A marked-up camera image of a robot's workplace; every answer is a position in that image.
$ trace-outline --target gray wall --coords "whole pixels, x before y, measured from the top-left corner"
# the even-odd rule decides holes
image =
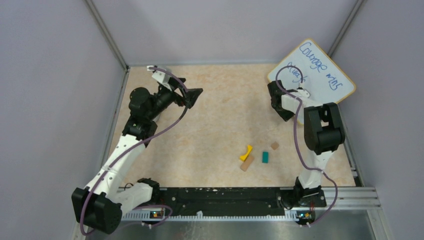
[[[356,0],[94,0],[129,65],[279,62],[330,49]]]
[[[69,239],[123,70],[82,0],[0,3],[1,239]]]
[[[365,183],[396,239],[422,239],[424,1],[368,1],[333,59],[356,83],[340,104]]]

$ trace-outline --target wire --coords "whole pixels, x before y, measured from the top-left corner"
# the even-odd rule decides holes
[[[184,83],[183,83],[183,81],[181,81],[181,79],[179,79],[178,77],[176,77],[175,75],[173,75],[172,73],[170,73],[169,71],[166,71],[166,70],[164,70],[164,69],[162,69],[162,68],[158,68],[158,67],[150,67],[150,69],[153,69],[153,70],[157,70],[157,71],[160,71],[160,72],[163,72],[163,73],[165,73],[165,74],[169,74],[169,75],[171,75],[175,80],[177,80],[177,82],[179,83],[179,84],[181,84],[181,86],[184,88],[184,90],[186,91],[186,92],[188,92],[189,90],[187,89],[187,87],[186,87],[186,85],[184,85]],[[171,124],[171,125],[169,125],[167,128],[165,128],[164,130],[162,130],[162,131],[160,131],[160,132],[158,132],[158,133],[156,133],[155,135],[153,135],[153,136],[151,136],[151,137],[148,137],[148,138],[146,138],[146,139],[144,139],[144,140],[142,140],[142,141],[139,141],[139,142],[137,142],[136,144],[134,144],[134,145],[132,145],[131,147],[129,147],[127,150],[125,150],[123,153],[121,153],[115,160],[113,160],[113,162],[109,165],[109,169],[110,168],[112,168],[123,156],[125,156],[127,153],[129,153],[131,150],[133,150],[133,149],[135,149],[136,147],[138,147],[138,146],[140,146],[140,145],[142,145],[142,144],[144,144],[144,143],[146,143],[146,142],[148,142],[148,141],[150,141],[150,140],[152,140],[152,139],[154,139],[154,138],[156,138],[156,137],[158,137],[158,136],[160,136],[160,135],[162,135],[162,134],[164,134],[165,132],[167,132],[168,130],[170,130],[171,128],[173,128],[175,125],[177,125],[180,121],[181,121],[181,119],[184,117],[184,115],[186,114],[186,112],[187,112],[187,106],[185,106],[185,108],[184,108],[184,110],[182,111],[182,114],[181,114],[181,116],[179,116],[179,118],[173,123],[173,124]],[[93,233],[94,232],[94,230],[95,229],[93,229],[93,230],[91,230],[91,231],[89,231],[89,232],[86,232],[85,230],[84,230],[84,216],[85,216],[85,214],[86,214],[86,210],[87,210],[87,206],[88,206],[88,204],[89,204],[89,200],[90,200],[90,198],[92,197],[92,195],[93,195],[93,193],[94,193],[94,191],[96,190],[96,188],[99,186],[99,184],[100,184],[100,182],[102,181],[102,179],[104,179],[105,178],[105,176],[106,176],[106,174],[108,174],[108,171],[107,170],[105,170],[101,175],[100,175],[100,177],[97,179],[97,181],[95,182],[95,184],[93,185],[93,187],[91,188],[91,190],[88,192],[88,195],[87,195],[87,198],[85,199],[85,201],[84,201],[84,204],[82,205],[82,210],[81,210],[81,216],[80,216],[80,218],[79,218],[79,230],[81,231],[81,233],[82,233],[82,235],[84,235],[84,236],[88,236],[89,234],[91,234],[91,233]]]
[[[127,189],[128,184],[131,184],[131,187],[134,187],[134,184],[132,184],[131,182],[128,182],[127,184],[125,184],[125,186],[123,186],[124,191],[125,191],[125,189]]]
[[[150,208],[164,208],[164,209],[168,209],[169,210],[169,214],[165,218],[163,218],[162,220],[160,220],[159,222],[157,222],[157,223],[155,223],[153,225],[151,225],[151,224],[144,224],[144,222],[138,222],[138,221],[137,222],[130,222],[128,224],[125,224],[125,225],[119,227],[118,229],[116,229],[109,236],[107,236],[105,238],[105,240],[107,240],[113,234],[117,233],[118,231],[120,231],[120,230],[122,230],[122,229],[124,229],[124,228],[126,228],[128,226],[142,225],[142,226],[149,227],[149,228],[154,228],[154,227],[160,226],[160,225],[164,224],[165,223],[165,220],[167,220],[170,216],[172,216],[172,213],[173,213],[173,210],[172,210],[172,208],[170,206],[168,206],[168,205],[162,205],[162,204],[159,204],[159,205],[138,206],[138,207],[134,208],[133,210],[142,210],[142,209],[150,209]]]
[[[328,175],[327,175],[327,173],[326,172],[324,172],[324,170],[322,170],[322,169],[320,169],[320,168],[317,168],[317,167],[308,167],[306,164],[305,164],[305,161],[304,161],[304,159],[303,159],[303,157],[302,157],[302,154],[301,154],[301,150],[299,149],[299,143],[298,143],[298,131],[297,131],[297,126],[298,126],[298,116],[299,116],[299,111],[301,110],[301,107],[302,107],[302,104],[303,104],[303,102],[302,102],[302,99],[300,99],[299,97],[297,97],[297,96],[295,96],[295,95],[293,95],[293,94],[291,94],[290,92],[288,92],[287,90],[285,90],[284,88],[283,88],[283,86],[281,86],[280,85],[280,83],[279,83],[279,81],[278,81],[278,75],[280,74],[280,72],[282,71],[282,70],[284,70],[284,69],[287,69],[287,68],[295,68],[296,70],[298,70],[299,71],[299,73],[300,73],[300,79],[304,79],[304,76],[303,76],[303,74],[302,74],[302,71],[297,67],[297,66],[292,66],[292,65],[287,65],[287,66],[283,66],[282,68],[280,68],[279,70],[278,70],[278,72],[277,72],[277,74],[275,75],[275,82],[276,82],[276,84],[277,84],[277,86],[278,86],[278,88],[283,92],[283,93],[285,93],[285,94],[287,94],[287,95],[289,95],[290,97],[292,97],[292,98],[294,98],[294,99],[296,99],[296,100],[298,100],[299,101],[299,106],[297,106],[297,110],[296,110],[296,114],[294,115],[294,124],[293,124],[293,132],[294,132],[294,146],[296,147],[296,152],[297,152],[297,155],[299,156],[299,159],[300,159],[300,162],[302,163],[302,165],[303,165],[303,167],[305,168],[305,169],[307,169],[307,170],[309,170],[309,171],[319,171],[319,172],[322,172],[322,175],[324,175],[324,177],[326,178],[326,179],[328,179],[330,182],[332,182],[332,184],[334,185],[334,188],[335,188],[335,196],[334,196],[334,200],[332,201],[332,203],[331,203],[331,205],[328,207],[328,209],[321,215],[321,216],[319,216],[313,223],[311,223],[309,226],[312,226],[312,225],[314,225],[314,224],[316,224],[316,223],[318,223],[319,221],[321,221],[321,219],[323,219],[323,217],[325,217],[329,212],[330,212],[330,210],[334,207],[334,205],[336,204],[336,200],[337,200],[337,197],[338,197],[338,194],[339,194],[339,189],[338,189],[338,187],[337,187],[337,184],[336,184],[336,182],[333,180],[333,179],[331,179]]]

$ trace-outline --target wooden block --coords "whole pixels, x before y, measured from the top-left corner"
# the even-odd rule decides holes
[[[246,172],[253,160],[255,160],[255,158],[252,155],[249,155],[243,164],[241,164],[240,169]]]
[[[280,145],[278,144],[278,142],[274,142],[273,144],[271,144],[271,148],[272,148],[272,150],[276,150],[276,149],[278,149],[278,147],[279,147]]]

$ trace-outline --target purple cable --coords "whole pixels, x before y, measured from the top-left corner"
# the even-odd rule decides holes
[[[280,74],[280,72],[282,71],[282,70],[284,70],[284,69],[287,69],[287,68],[295,68],[296,70],[298,70],[299,71],[299,73],[300,73],[300,79],[301,79],[301,83],[303,82],[303,79],[304,79],[304,76],[303,76],[303,74],[302,74],[302,71],[298,68],[298,67],[296,67],[296,66],[291,66],[291,65],[287,65],[287,66],[283,66],[282,68],[280,68],[280,70],[278,70],[278,72],[277,72],[277,74],[275,75],[275,82],[276,82],[276,84],[277,84],[277,86],[278,86],[278,88],[283,92],[283,93],[285,93],[285,94],[287,94],[287,95],[289,95],[290,97],[292,97],[292,98],[294,98],[294,99],[297,99],[298,101],[299,101],[299,106],[297,107],[297,110],[296,110],[296,114],[295,114],[295,116],[294,116],[294,124],[293,124],[293,132],[294,132],[294,146],[296,147],[296,152],[297,152],[297,155],[299,156],[299,159],[300,159],[300,162],[302,163],[302,165],[303,165],[303,167],[305,168],[305,169],[307,169],[307,170],[309,170],[309,171],[319,171],[319,172],[322,172],[322,175],[324,175],[324,177],[326,178],[326,179],[328,179],[330,182],[332,182],[332,184],[334,185],[334,188],[335,188],[335,196],[334,196],[334,200],[332,201],[332,203],[330,204],[330,206],[328,207],[328,209],[321,215],[321,216],[319,216],[313,223],[311,223],[309,226],[312,226],[312,225],[314,225],[314,224],[316,224],[316,223],[318,223],[325,215],[327,215],[329,212],[330,212],[330,210],[334,207],[334,205],[336,204],[336,200],[337,200],[337,196],[338,196],[338,194],[339,194],[339,190],[338,190],[338,187],[337,187],[337,184],[336,184],[336,182],[333,180],[333,179],[331,179],[328,175],[327,175],[327,173],[325,173],[322,169],[320,169],[320,168],[317,168],[317,167],[308,167],[307,165],[306,165],[306,163],[305,163],[305,161],[304,161],[304,159],[303,159],[303,157],[302,157],[302,154],[301,154],[301,150],[299,149],[299,143],[298,143],[298,131],[297,131],[297,126],[298,126],[298,116],[299,116],[299,111],[301,110],[301,107],[302,107],[302,104],[303,104],[303,102],[302,102],[302,99],[300,99],[299,97],[297,97],[297,96],[295,96],[295,95],[293,95],[293,94],[291,94],[290,92],[288,92],[287,90],[285,90],[284,88],[283,88],[283,86],[281,86],[280,85],[280,83],[278,82],[278,75]]]
[[[168,206],[168,205],[146,205],[146,206],[138,206],[138,207],[136,207],[136,208],[134,208],[133,210],[142,210],[142,209],[149,209],[149,208],[164,208],[164,209],[168,209],[169,210],[169,214],[164,218],[164,219],[162,219],[162,220],[160,220],[159,222],[157,222],[157,223],[155,223],[155,224],[153,224],[153,225],[151,225],[151,227],[153,228],[153,227],[157,227],[157,226],[160,226],[160,225],[162,225],[162,224],[164,224],[165,223],[165,220],[167,220],[171,215],[172,215],[172,213],[173,213],[173,211],[172,211],[172,208],[170,207],[170,206]],[[132,226],[132,225],[140,225],[140,224],[142,224],[143,222],[130,222],[130,223],[128,223],[128,224],[125,224],[125,225],[123,225],[123,226],[121,226],[120,228],[118,228],[118,229],[116,229],[113,233],[111,233],[109,236],[107,236],[106,238],[105,238],[105,240],[107,240],[108,238],[110,238],[113,234],[115,234],[115,233],[117,233],[118,231],[120,231],[120,230],[122,230],[122,229],[124,229],[124,228],[126,228],[126,227],[128,227],[128,226]]]
[[[158,67],[149,67],[149,69],[152,70],[157,70],[160,72],[163,72],[165,74],[171,75],[175,80],[177,80],[177,82],[179,84],[181,84],[181,86],[184,88],[185,92],[188,92],[187,87],[184,85],[183,81],[181,81],[181,79],[179,79],[178,77],[176,77],[174,74],[170,73],[169,71],[166,71],[164,69],[158,68]],[[127,150],[125,150],[123,153],[121,153],[115,160],[113,160],[113,162],[109,165],[109,168],[112,168],[123,156],[125,156],[127,153],[129,153],[131,150],[135,149],[136,147],[144,144],[145,142],[148,142],[154,138],[156,138],[157,136],[165,133],[166,131],[170,130],[171,128],[173,128],[175,125],[177,125],[177,123],[180,122],[180,120],[183,118],[183,116],[186,114],[187,112],[187,107],[184,108],[184,111],[182,111],[181,116],[170,126],[168,126],[167,128],[165,128],[164,130],[156,133],[155,135],[148,137],[142,141],[137,142],[136,144],[134,144],[133,146],[129,147]],[[91,190],[88,192],[87,198],[84,201],[84,204],[82,205],[82,210],[81,210],[81,217],[79,218],[79,230],[81,231],[82,235],[84,236],[88,236],[89,234],[91,234],[92,232],[94,232],[94,229],[86,232],[84,231],[84,216],[86,214],[86,210],[87,210],[87,205],[89,204],[89,200],[92,197],[94,191],[96,190],[96,188],[99,186],[100,182],[102,181],[102,179],[105,178],[106,174],[108,173],[107,170],[105,170],[100,177],[98,178],[98,180],[95,182],[94,186],[91,188]]]

